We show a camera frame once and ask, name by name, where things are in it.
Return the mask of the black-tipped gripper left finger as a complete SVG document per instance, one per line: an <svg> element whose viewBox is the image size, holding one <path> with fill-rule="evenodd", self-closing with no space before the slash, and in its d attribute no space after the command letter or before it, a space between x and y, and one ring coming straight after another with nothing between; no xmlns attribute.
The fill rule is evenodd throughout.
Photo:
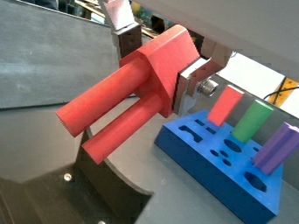
<svg viewBox="0 0 299 224"><path fill-rule="evenodd" d="M111 27L117 57L123 59L141 45L141 25L135 21L128 0L97 0Z"/></svg>

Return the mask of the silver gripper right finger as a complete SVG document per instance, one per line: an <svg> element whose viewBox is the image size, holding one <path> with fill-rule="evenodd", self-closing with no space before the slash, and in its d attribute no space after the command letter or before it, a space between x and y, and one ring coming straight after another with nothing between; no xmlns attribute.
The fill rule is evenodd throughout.
<svg viewBox="0 0 299 224"><path fill-rule="evenodd" d="M213 95L219 84L211 80L211 76L228 64L231 53L224 45L203 39L200 57L177 74L172 100L172 111L177 116L185 114L200 95Z"/></svg>

